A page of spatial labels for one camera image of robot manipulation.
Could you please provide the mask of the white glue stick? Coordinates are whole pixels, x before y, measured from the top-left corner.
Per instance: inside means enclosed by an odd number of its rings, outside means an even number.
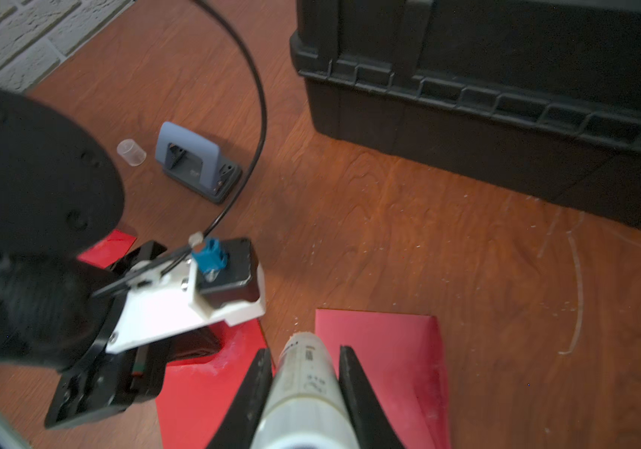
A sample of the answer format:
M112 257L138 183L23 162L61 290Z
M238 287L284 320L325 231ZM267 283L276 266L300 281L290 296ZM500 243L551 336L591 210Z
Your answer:
M285 345L251 446L359 446L332 358L316 334L296 333Z

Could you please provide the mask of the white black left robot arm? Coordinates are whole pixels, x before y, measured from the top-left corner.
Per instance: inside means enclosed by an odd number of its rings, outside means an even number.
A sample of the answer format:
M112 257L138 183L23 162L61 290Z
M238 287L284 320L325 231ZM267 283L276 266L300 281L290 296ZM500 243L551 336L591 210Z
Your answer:
M148 241L97 266L81 260L116 229L124 200L114 163L90 134L0 90L0 363L58 372L49 430L153 400L169 363L221 348L211 330L197 329L107 352L128 304L121 278L165 255Z

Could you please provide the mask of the clear glue stick cap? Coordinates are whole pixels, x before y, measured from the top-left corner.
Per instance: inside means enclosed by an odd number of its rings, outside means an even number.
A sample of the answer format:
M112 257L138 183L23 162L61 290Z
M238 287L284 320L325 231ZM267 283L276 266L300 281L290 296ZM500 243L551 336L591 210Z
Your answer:
M119 142L116 152L131 167L138 167L146 161L146 151L132 138Z

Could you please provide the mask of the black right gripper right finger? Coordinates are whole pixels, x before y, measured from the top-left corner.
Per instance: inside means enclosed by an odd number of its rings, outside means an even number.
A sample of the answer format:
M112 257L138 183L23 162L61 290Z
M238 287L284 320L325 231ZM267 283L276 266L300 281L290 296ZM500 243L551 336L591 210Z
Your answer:
M355 351L341 346L339 385L350 422L362 449L403 449Z

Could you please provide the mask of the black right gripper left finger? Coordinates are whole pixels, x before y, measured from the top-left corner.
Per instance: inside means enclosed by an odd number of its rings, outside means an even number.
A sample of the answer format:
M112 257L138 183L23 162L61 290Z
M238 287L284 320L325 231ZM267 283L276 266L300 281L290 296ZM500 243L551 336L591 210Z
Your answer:
M249 449L273 383L269 349L260 349L207 449Z

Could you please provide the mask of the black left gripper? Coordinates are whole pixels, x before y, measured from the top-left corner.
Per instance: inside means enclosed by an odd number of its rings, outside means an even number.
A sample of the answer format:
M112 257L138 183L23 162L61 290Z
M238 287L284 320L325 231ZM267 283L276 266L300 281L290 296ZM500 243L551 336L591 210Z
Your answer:
M191 256L189 246L168 252L159 243L150 241L113 265L116 280L94 289L91 295L92 299L110 300L109 312L86 353L62 372L45 416L45 428L75 428L122 413L135 403L153 400L161 392L169 363L219 352L220 340L210 327L116 355L106 352L129 284L136 277L131 267L143 261L149 261L152 267L169 260L178 265L186 256Z

